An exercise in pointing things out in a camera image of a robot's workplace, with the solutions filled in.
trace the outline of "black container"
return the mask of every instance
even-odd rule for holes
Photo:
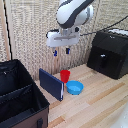
[[[106,31],[97,32],[87,66],[113,79],[128,73],[128,37]]]
[[[0,63],[0,128],[47,128],[49,103],[19,60]]]

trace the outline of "cable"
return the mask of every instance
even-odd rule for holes
[[[125,19],[127,19],[127,18],[128,18],[128,15],[127,15],[126,17],[124,17],[122,20],[116,22],[115,24],[113,24],[113,25],[111,25],[111,26],[108,26],[108,27],[106,27],[106,28],[103,28],[103,29],[101,29],[101,30],[99,30],[99,31],[103,31],[103,30],[105,30],[105,29],[111,28],[111,27],[113,27],[113,26],[119,24],[120,22],[122,22],[123,20],[125,20]],[[80,36],[86,36],[86,35],[90,35],[90,34],[97,33],[97,32],[98,32],[98,31],[92,32],[92,33],[86,33],[86,34],[83,34],[83,35],[80,35]]]

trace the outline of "red object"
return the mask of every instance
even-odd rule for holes
[[[60,77],[61,77],[62,82],[67,83],[69,76],[70,76],[70,71],[68,71],[68,70],[60,71]]]

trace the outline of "blue bowl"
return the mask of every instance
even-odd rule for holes
[[[79,95],[84,86],[79,81],[71,80],[66,83],[67,91],[72,95]]]

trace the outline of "wooden table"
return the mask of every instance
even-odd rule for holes
[[[113,80],[85,64],[70,71],[69,80],[84,84],[80,95],[69,94],[65,86],[60,102],[39,86],[51,104],[48,128],[110,128],[128,102],[128,75]]]

